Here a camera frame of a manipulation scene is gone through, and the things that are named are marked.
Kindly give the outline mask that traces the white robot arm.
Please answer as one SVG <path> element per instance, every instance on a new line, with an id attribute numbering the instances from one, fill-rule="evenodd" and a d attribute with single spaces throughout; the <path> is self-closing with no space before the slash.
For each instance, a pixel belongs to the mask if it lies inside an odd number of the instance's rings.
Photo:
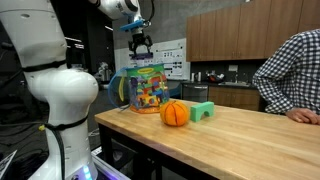
<path id="1" fill-rule="evenodd" d="M 88 138 L 99 85 L 67 67 L 67 43 L 50 0 L 0 0 L 0 20 L 18 54 L 31 94 L 49 105 L 48 159 L 28 180 L 96 180 Z"/>

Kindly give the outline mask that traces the person's bare hand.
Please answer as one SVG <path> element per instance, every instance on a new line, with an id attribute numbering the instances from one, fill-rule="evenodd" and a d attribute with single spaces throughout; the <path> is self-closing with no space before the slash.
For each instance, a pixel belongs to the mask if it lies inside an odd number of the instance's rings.
<path id="1" fill-rule="evenodd" d="M 307 108 L 293 108 L 285 115 L 298 123 L 320 124 L 320 116 Z"/>

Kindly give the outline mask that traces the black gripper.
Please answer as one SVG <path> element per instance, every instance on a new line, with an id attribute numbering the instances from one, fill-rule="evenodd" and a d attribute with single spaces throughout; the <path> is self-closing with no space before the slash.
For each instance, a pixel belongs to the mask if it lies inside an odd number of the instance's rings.
<path id="1" fill-rule="evenodd" d="M 153 42 L 149 35 L 144 35 L 144 33 L 138 33 L 138 34 L 134 34 L 132 38 L 133 40 L 128 42 L 130 51 L 136 54 L 137 48 L 139 46 L 144 45 L 147 47 L 147 52 L 150 52 Z"/>

